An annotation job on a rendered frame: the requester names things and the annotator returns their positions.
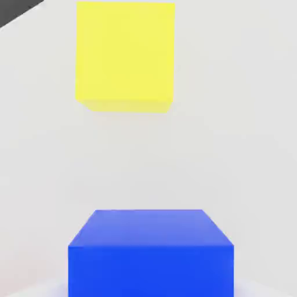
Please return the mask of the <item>small yellow cube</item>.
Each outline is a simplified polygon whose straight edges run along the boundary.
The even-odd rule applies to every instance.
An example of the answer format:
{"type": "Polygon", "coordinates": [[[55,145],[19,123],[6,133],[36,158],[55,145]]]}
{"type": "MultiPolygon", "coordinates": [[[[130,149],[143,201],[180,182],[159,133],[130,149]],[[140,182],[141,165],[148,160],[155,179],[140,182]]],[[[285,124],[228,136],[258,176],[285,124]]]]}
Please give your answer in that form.
{"type": "Polygon", "coordinates": [[[175,4],[79,1],[75,98],[92,111],[165,113],[173,102],[175,4]]]}

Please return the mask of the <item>small blue cube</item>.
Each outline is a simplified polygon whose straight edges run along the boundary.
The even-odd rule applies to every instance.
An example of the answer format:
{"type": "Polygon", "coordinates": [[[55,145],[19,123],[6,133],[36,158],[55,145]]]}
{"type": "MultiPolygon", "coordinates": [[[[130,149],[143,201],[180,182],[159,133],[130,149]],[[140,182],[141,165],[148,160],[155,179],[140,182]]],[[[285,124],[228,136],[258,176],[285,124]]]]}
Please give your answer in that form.
{"type": "Polygon", "coordinates": [[[202,210],[96,210],[68,246],[68,297],[234,297],[234,245],[202,210]]]}

